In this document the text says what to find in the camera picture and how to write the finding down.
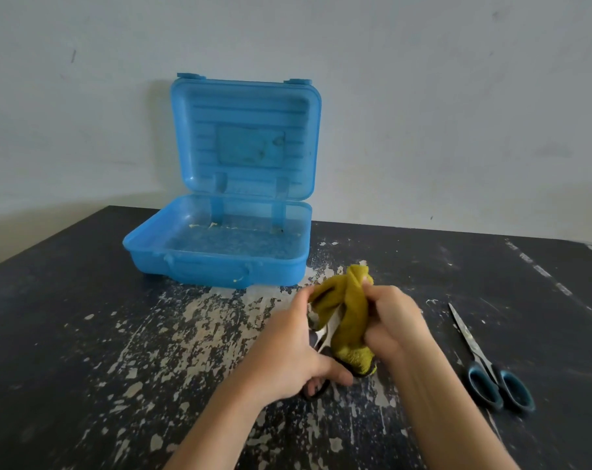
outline yellow cloth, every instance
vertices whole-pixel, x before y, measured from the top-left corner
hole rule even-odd
[[[370,370],[374,354],[363,343],[368,325],[368,300],[361,286],[364,278],[374,283],[367,266],[350,266],[345,275],[330,277],[316,285],[309,299],[320,318],[319,329],[326,325],[339,305],[346,305],[344,318],[331,340],[331,350],[337,359],[360,375],[376,370]]]

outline black scissor handle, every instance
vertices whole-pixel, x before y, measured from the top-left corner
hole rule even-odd
[[[501,411],[503,409],[503,398],[499,393],[498,386],[488,376],[482,365],[472,362],[466,370],[468,390],[474,401],[486,407],[490,411]]]
[[[492,365],[492,371],[498,379],[498,387],[500,387],[508,407],[527,414],[535,411],[533,396],[520,378],[497,365]]]

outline right hand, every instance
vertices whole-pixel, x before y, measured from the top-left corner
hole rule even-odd
[[[409,347],[432,339],[420,308],[398,287],[364,282],[363,291],[376,308],[365,331],[365,344],[386,365]]]

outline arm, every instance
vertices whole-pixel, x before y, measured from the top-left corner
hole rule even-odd
[[[363,289],[378,314],[365,342],[389,369],[429,468],[517,470],[413,299],[396,287]]]
[[[235,371],[217,388],[164,470],[234,468],[257,415],[271,402],[297,394],[311,378],[352,384],[352,375],[309,346],[307,300],[299,291],[289,310],[276,312]]]

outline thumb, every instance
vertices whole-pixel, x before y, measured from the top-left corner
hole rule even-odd
[[[330,379],[344,386],[352,385],[352,374],[344,366],[329,356],[317,354],[313,349],[311,351],[315,354],[313,377]]]
[[[372,285],[370,282],[364,280],[361,284],[363,289],[363,293],[368,300],[371,302],[376,302],[379,298],[381,298],[382,293],[385,292],[387,288],[385,285]]]

